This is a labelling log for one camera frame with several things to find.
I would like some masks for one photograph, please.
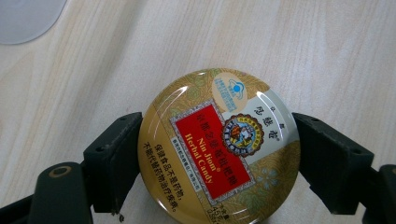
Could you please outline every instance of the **red label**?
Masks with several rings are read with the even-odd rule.
[[[213,105],[176,122],[212,199],[250,180],[241,160],[222,144],[222,125]]]

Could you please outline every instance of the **screw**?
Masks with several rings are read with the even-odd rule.
[[[52,178],[58,178],[70,173],[72,168],[70,166],[60,166],[56,167],[49,172],[49,176]]]

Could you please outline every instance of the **gold tin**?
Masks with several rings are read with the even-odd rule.
[[[300,142],[291,113],[267,84],[207,69],[155,98],[138,159],[149,193],[177,221],[255,223],[288,197]]]

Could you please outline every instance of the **wood grain surface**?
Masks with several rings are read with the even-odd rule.
[[[268,83],[292,111],[324,120],[396,163],[396,1],[68,0],[38,39],[0,45],[0,207],[178,77],[228,67]],[[329,214],[299,175],[264,223],[361,223]],[[125,223],[175,223],[138,177]],[[95,223],[119,223],[93,214]]]

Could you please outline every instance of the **herbal candy tin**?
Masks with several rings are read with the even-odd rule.
[[[297,177],[291,113],[267,84],[232,69],[188,74],[143,119],[141,174],[154,200],[182,223],[251,223],[271,216]]]

